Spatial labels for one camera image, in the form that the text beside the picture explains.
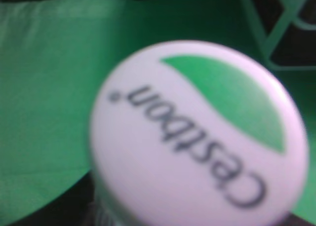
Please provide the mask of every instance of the green fabric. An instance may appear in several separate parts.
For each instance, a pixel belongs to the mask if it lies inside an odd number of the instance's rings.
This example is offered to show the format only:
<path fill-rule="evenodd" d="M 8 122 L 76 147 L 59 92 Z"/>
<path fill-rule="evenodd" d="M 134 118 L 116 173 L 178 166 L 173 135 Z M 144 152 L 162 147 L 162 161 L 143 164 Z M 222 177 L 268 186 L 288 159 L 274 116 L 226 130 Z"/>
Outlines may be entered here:
<path fill-rule="evenodd" d="M 135 50 L 173 39 L 213 41 L 260 58 L 239 0 L 0 3 L 0 226 L 88 171 L 88 119 L 102 81 Z M 316 159 L 316 75 L 277 75 L 298 102 Z M 316 222 L 311 169 L 296 212 Z"/>

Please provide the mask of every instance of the bottle cap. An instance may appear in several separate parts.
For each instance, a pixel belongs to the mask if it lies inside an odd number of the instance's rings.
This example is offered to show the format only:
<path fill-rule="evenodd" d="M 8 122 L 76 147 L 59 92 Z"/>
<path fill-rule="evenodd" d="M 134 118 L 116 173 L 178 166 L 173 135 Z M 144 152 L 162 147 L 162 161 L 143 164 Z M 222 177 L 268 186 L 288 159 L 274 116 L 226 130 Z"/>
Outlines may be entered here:
<path fill-rule="evenodd" d="M 104 82 L 91 121 L 102 200 L 127 225 L 270 226 L 305 182 L 308 142 L 283 86 L 230 48 L 145 48 Z"/>

